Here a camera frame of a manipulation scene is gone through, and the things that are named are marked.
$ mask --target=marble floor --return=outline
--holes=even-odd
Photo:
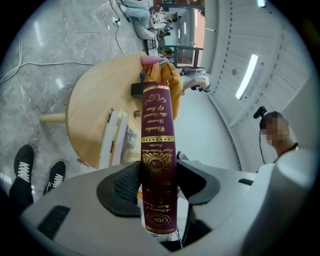
[[[117,39],[123,53],[142,51],[143,42],[133,24],[125,19],[117,4],[114,8],[121,18]],[[97,64],[121,56],[115,40],[117,26],[109,24],[113,37],[111,52],[103,13],[116,17],[109,0],[46,1],[18,32],[22,39],[22,63]],[[18,61],[15,38],[0,67],[0,79]],[[0,84],[0,182],[4,187],[4,177],[7,183],[15,178],[14,158],[24,144],[31,145],[35,152],[31,183],[39,197],[48,182],[50,167],[57,160],[66,164],[66,179],[94,171],[77,162],[64,124],[39,123],[43,114],[64,112],[73,85],[90,67],[75,63],[29,64]]]

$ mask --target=round wooden table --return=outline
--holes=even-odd
[[[140,82],[144,52],[99,63],[87,70],[73,87],[65,114],[44,115],[42,122],[65,123],[77,155],[98,169],[106,124],[111,111],[128,115],[142,109],[141,100],[131,96],[131,85]]]

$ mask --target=table leg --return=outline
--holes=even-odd
[[[66,114],[59,113],[59,114],[46,114],[40,116],[40,122],[43,123],[65,123],[66,122]]]

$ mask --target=pink object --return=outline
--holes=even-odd
[[[141,57],[141,65],[146,67],[146,66],[151,66],[153,64],[162,62],[164,58],[160,58],[157,56],[142,56]]]

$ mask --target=book spine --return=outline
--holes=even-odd
[[[170,88],[152,83],[143,89],[141,125],[142,199],[145,227],[169,234],[177,227],[176,143]]]

